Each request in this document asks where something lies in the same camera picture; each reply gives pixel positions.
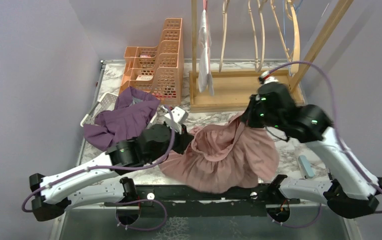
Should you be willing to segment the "pink clothes pile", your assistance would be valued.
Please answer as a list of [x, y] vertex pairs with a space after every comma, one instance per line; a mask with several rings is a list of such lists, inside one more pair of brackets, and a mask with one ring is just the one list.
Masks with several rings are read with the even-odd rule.
[[159, 164], [167, 177], [199, 192], [220, 194], [271, 181], [279, 167], [275, 142], [263, 128], [250, 128], [238, 113], [224, 125], [196, 126], [183, 154], [171, 151]]

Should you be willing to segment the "white skirt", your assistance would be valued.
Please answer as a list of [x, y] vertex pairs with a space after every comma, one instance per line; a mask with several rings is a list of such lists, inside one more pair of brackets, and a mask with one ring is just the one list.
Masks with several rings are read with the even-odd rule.
[[203, 93], [208, 89], [209, 95], [214, 96], [213, 76], [210, 69], [211, 60], [211, 34], [209, 29], [207, 11], [203, 9], [200, 19], [198, 44], [201, 50], [198, 64], [198, 89]]

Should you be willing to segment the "blue wire hanger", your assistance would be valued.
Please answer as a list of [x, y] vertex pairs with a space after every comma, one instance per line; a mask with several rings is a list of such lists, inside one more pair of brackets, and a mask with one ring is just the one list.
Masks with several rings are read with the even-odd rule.
[[[300, 30], [299, 24], [297, 21], [297, 15], [301, 8], [303, 1], [300, 0], [298, 3], [295, 3], [295, 0], [283, 0], [282, 1], [282, 36], [285, 46], [285, 55], [288, 62], [293, 62], [296, 58], [297, 61], [300, 60]], [[293, 26], [293, 41], [292, 49], [289, 48], [287, 44], [287, 20], [291, 21]]]

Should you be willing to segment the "pink wire hanger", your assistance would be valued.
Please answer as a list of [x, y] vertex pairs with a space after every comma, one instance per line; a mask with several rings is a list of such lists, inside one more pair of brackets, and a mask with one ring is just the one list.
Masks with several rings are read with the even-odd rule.
[[208, 0], [203, 0], [203, 10], [207, 13], [208, 12]]

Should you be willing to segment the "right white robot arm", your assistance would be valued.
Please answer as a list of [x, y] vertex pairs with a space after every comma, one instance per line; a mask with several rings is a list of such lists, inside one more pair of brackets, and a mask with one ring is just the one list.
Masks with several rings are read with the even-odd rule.
[[313, 151], [333, 179], [314, 181], [284, 174], [274, 178], [268, 199], [279, 204], [300, 199], [327, 205], [335, 214], [355, 219], [378, 212], [382, 177], [370, 173], [336, 135], [332, 120], [317, 105], [298, 106], [288, 86], [270, 75], [259, 77], [260, 87], [250, 96], [241, 120], [250, 128], [272, 127]]

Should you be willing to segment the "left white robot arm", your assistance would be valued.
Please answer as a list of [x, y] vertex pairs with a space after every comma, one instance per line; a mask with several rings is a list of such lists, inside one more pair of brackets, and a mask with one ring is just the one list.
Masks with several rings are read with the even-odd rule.
[[96, 188], [96, 183], [156, 166], [171, 151], [184, 153], [193, 139], [185, 125], [177, 132], [166, 124], [155, 124], [70, 170], [50, 176], [35, 173], [29, 177], [31, 213], [37, 221], [45, 222], [66, 210], [93, 203], [131, 205], [136, 200], [133, 188], [110, 185]]

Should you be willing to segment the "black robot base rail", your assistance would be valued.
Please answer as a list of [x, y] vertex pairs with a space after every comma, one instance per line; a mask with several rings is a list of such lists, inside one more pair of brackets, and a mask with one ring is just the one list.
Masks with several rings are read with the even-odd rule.
[[162, 210], [148, 201], [148, 197], [161, 202], [169, 217], [235, 217], [267, 216], [267, 206], [299, 204], [300, 200], [285, 200], [274, 192], [268, 183], [260, 183], [254, 188], [232, 187], [224, 193], [199, 192], [181, 184], [136, 185], [136, 193], [119, 203], [105, 202], [106, 207], [122, 207], [124, 203], [140, 200], [139, 213], [144, 218], [156, 217]]

